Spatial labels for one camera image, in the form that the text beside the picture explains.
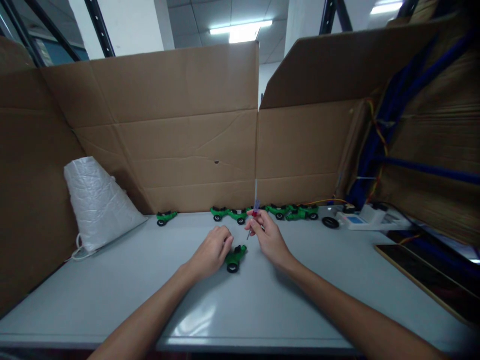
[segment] right hand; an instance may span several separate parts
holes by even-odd
[[[250,210],[247,214],[252,216],[253,212]],[[250,231],[251,236],[257,235],[261,251],[276,267],[286,268],[296,261],[285,243],[279,226],[265,210],[260,210],[258,216],[246,224],[245,230]]]

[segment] left hand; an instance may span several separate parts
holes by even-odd
[[[197,281],[216,273],[232,248],[234,237],[226,226],[215,226],[192,258],[185,264]]]

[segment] hand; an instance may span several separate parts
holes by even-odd
[[[253,212],[250,210],[247,214],[251,216]],[[297,261],[287,247],[279,226],[265,210],[260,210],[259,216],[251,219],[245,229],[251,231],[251,236],[258,236],[261,251],[276,267],[286,269]]]
[[[185,264],[188,272],[195,277],[196,281],[216,273],[225,262],[225,257],[230,252],[233,242],[234,237],[228,227],[215,226],[196,253]]]

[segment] white device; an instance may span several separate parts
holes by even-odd
[[[400,231],[412,228],[410,221],[398,211],[374,209],[370,204],[365,205],[360,214],[338,212],[336,219],[348,230]]]

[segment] cardboard wall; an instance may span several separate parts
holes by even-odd
[[[144,214],[255,201],[259,44],[42,69],[88,155]]]
[[[330,199],[350,166],[359,123],[365,117],[361,103],[349,100],[261,110],[258,198],[278,206]]]
[[[443,25],[298,40],[260,106],[258,198],[276,205],[343,198],[368,130],[363,98],[381,90]]]
[[[76,248],[64,166],[83,156],[27,51],[0,36],[0,316]]]
[[[438,40],[427,67],[462,37],[459,19]],[[480,173],[479,43],[426,87],[405,110],[391,156]],[[418,171],[386,166],[378,196],[462,242],[480,245],[480,188]]]

